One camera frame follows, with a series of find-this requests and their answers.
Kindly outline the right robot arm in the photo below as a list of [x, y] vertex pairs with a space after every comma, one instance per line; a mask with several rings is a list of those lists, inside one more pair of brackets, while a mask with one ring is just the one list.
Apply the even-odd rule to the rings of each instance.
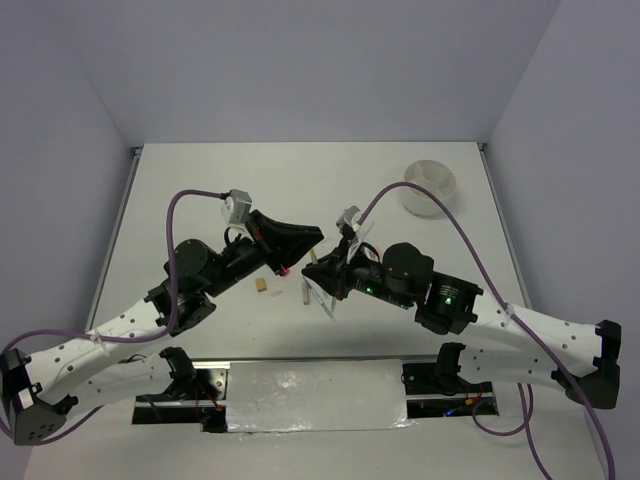
[[617, 404], [621, 327], [556, 319], [521, 306], [502, 306], [468, 281], [439, 273], [431, 257], [409, 243], [374, 260], [342, 247], [307, 264], [302, 275], [336, 300], [357, 291], [414, 311], [414, 320], [437, 335], [489, 339], [502, 351], [445, 342], [434, 369], [436, 383], [457, 391], [465, 383], [529, 383], [558, 389], [576, 403], [610, 410]]

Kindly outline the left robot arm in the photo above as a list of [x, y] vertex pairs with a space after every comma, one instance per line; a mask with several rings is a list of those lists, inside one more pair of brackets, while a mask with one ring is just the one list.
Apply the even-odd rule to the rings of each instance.
[[261, 267], [284, 275], [323, 238], [317, 226], [254, 210], [220, 252], [197, 239], [173, 245], [166, 279], [122, 314], [84, 333], [64, 333], [49, 349], [2, 352], [5, 432], [18, 446], [44, 445], [68, 433], [69, 418], [87, 418], [123, 398], [189, 396], [196, 385], [192, 360], [166, 340], [195, 328], [215, 311], [213, 298]]

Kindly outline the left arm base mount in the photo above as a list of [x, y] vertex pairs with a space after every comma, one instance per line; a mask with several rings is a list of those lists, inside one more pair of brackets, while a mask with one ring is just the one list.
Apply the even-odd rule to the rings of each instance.
[[227, 433], [230, 363], [201, 360], [194, 363], [194, 368], [195, 379], [178, 393], [137, 396], [132, 424], [189, 425], [204, 433]]

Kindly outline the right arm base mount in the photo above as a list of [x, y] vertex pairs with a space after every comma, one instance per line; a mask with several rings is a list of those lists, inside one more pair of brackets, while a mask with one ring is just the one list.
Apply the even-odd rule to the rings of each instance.
[[401, 365], [409, 419], [470, 417], [474, 408], [479, 416], [498, 415], [490, 382], [442, 380], [436, 375], [436, 359], [432, 356], [405, 357]]

